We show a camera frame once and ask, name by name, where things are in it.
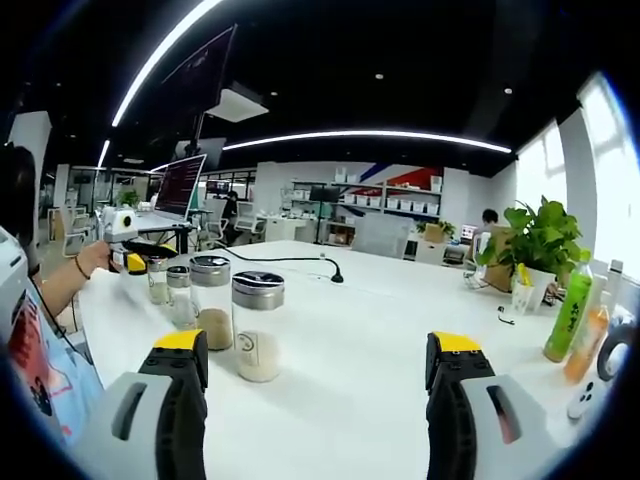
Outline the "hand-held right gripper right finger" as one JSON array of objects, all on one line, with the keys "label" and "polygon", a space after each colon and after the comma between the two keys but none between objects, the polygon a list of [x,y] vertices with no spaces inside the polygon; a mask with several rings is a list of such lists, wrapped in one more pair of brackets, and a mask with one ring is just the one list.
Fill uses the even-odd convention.
[{"label": "hand-held right gripper right finger", "polygon": [[564,451],[542,405],[464,335],[427,335],[425,389],[429,479],[541,479]]}]

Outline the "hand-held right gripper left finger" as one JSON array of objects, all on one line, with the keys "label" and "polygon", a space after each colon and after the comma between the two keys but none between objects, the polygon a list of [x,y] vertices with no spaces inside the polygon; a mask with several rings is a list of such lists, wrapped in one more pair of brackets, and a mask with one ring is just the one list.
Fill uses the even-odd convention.
[{"label": "hand-held right gripper left finger", "polygon": [[155,342],[107,388],[84,430],[91,479],[204,479],[208,345],[201,329]]}]

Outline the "person's left hand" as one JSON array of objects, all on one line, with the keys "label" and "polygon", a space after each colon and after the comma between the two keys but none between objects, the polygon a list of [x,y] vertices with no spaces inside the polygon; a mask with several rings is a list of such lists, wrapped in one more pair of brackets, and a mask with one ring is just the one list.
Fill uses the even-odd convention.
[{"label": "person's left hand", "polygon": [[77,259],[80,268],[87,277],[91,277],[97,268],[108,270],[110,268],[109,245],[100,240],[85,246],[78,254]]}]

